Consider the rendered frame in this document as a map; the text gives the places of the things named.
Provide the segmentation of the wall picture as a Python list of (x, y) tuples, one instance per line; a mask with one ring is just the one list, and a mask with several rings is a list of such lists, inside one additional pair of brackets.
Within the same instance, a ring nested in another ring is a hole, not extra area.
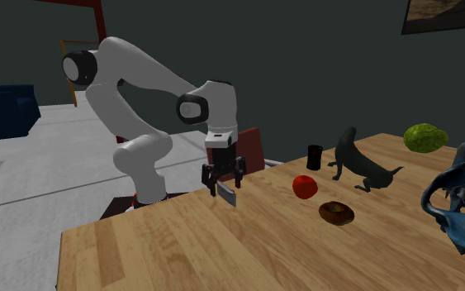
[(465, 0), (408, 0), (401, 34), (465, 29)]

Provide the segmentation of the dark blue sofa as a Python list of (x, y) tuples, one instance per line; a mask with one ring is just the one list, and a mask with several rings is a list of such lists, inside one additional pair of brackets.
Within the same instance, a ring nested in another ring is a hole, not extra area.
[(40, 117), (32, 84), (0, 85), (0, 140), (27, 136)]

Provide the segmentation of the brown donut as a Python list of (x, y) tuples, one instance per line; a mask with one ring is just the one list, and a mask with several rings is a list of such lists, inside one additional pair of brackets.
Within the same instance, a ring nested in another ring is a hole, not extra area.
[(325, 221), (336, 226), (351, 223), (355, 218), (353, 210), (348, 205), (336, 201), (320, 205), (319, 214)]

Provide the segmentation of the grey rectangular blade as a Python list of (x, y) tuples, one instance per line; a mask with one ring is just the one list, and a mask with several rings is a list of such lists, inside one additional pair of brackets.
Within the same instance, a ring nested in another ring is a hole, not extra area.
[(221, 181), (218, 181), (216, 184), (217, 193), (231, 206), (235, 207), (237, 204), (236, 193), (229, 188), (226, 184)]

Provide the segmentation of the dark red robot stand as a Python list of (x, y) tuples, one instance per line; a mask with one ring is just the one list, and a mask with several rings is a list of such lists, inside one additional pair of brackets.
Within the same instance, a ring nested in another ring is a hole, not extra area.
[(100, 219), (102, 220), (108, 217), (119, 215), (129, 209), (134, 210), (135, 208), (140, 207), (142, 207), (142, 204), (137, 204), (136, 194), (133, 196), (116, 197), (112, 199)]

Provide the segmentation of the black cup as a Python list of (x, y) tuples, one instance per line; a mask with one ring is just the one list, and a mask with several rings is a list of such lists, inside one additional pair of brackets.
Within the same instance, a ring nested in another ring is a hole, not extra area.
[(323, 148), (321, 145), (308, 145), (306, 167), (317, 171), (321, 168), (321, 157)]

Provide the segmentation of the dark green animal figure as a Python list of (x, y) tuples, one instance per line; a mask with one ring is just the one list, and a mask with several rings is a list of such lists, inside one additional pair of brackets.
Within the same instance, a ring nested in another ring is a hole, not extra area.
[(394, 175), (403, 169), (403, 166), (388, 170), (370, 160), (354, 144), (356, 133), (357, 129), (349, 126), (339, 138), (335, 147), (335, 160), (328, 163), (329, 167), (337, 166), (337, 172), (332, 179), (339, 180), (343, 167), (346, 167), (351, 172), (363, 176), (363, 184), (355, 185), (356, 189), (370, 193), (372, 188), (388, 187)]

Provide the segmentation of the green cabbage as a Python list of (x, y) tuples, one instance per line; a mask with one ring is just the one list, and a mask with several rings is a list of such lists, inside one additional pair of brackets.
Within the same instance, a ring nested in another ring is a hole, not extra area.
[(421, 123), (409, 127), (403, 139), (410, 151), (425, 154), (445, 146), (448, 142), (448, 134), (436, 126)]

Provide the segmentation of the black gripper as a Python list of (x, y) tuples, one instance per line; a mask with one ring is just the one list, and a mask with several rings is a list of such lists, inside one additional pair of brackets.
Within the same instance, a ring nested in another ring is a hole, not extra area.
[(215, 173), (234, 173), (235, 187), (241, 188), (241, 180), (246, 172), (246, 162), (244, 157), (237, 157), (236, 146), (207, 148), (206, 150), (208, 163), (202, 166), (202, 183), (210, 190), (210, 195), (216, 196), (217, 177)]

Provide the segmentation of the dark red chair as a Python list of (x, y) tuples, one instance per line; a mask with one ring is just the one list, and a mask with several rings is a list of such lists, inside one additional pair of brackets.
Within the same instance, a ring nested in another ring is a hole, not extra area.
[[(227, 148), (229, 146), (236, 146), (237, 157), (241, 156), (245, 158), (246, 172), (244, 175), (265, 169), (266, 160), (263, 155), (260, 131), (257, 127), (238, 132), (236, 125), (218, 127), (209, 124), (205, 139), (206, 149)], [(221, 182), (235, 177), (234, 173), (215, 173), (215, 176)]]

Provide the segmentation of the red apple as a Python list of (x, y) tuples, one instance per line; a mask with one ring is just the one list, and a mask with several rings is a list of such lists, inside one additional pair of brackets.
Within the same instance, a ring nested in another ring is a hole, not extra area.
[(299, 175), (292, 182), (292, 190), (298, 198), (309, 199), (318, 192), (318, 185), (312, 177)]

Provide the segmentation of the red and wooden frame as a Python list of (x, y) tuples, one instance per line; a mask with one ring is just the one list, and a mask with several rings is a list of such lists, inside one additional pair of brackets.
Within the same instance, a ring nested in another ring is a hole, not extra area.
[(61, 37), (61, 52), (67, 44), (98, 45), (107, 37), (102, 0), (35, 0), (66, 7), (65, 21), (68, 31)]

